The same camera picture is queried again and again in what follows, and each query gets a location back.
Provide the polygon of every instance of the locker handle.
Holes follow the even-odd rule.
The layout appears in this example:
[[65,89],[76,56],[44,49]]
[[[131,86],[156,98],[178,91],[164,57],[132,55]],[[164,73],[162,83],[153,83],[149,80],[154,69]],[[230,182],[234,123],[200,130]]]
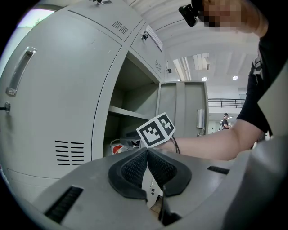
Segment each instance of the locker handle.
[[6,93],[8,95],[14,97],[16,96],[17,89],[21,81],[21,78],[24,74],[24,71],[33,55],[36,53],[36,51],[37,51],[36,48],[29,46],[25,49],[24,54],[21,56],[19,62],[16,65],[15,72],[13,73],[10,85],[6,89]]

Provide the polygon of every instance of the railing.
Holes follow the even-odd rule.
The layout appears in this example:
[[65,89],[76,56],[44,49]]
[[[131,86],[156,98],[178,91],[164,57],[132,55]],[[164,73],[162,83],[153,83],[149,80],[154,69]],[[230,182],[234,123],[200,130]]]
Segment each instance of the railing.
[[213,98],[208,99],[209,107],[220,107],[220,108],[242,108],[244,105],[244,99],[224,99],[224,98]]

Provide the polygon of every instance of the black camera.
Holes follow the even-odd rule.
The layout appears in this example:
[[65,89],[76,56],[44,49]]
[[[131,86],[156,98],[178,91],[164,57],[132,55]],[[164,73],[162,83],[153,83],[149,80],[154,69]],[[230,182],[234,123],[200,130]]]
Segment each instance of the black camera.
[[198,22],[197,17],[203,15],[202,0],[192,0],[191,4],[187,6],[181,6],[179,12],[182,14],[187,24],[193,27]]

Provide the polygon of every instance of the person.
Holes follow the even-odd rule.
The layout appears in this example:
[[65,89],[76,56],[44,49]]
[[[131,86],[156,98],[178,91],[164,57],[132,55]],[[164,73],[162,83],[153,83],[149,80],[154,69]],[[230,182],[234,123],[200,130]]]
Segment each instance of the person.
[[[262,132],[271,133],[257,102],[287,61],[286,36],[281,34],[283,28],[278,28],[286,21],[286,8],[281,6],[281,1],[262,0],[202,0],[202,4],[205,24],[208,21],[213,26],[233,27],[259,37],[258,57],[248,76],[246,101],[233,127],[202,137],[176,139],[181,154],[230,160],[239,152],[249,150]],[[175,151],[171,141],[159,147]]]
[[224,117],[222,120],[223,129],[229,129],[230,128],[230,126],[228,125],[228,121],[227,121],[228,117],[229,117],[228,113],[224,113]]

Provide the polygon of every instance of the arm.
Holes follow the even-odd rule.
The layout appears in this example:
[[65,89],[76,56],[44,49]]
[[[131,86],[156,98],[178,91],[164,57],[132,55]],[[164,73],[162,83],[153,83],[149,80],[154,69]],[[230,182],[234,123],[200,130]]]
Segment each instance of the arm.
[[[194,157],[230,160],[241,151],[248,150],[261,134],[261,130],[247,121],[238,119],[235,125],[220,132],[196,138],[176,138],[181,154]],[[159,148],[175,152],[169,141]]]

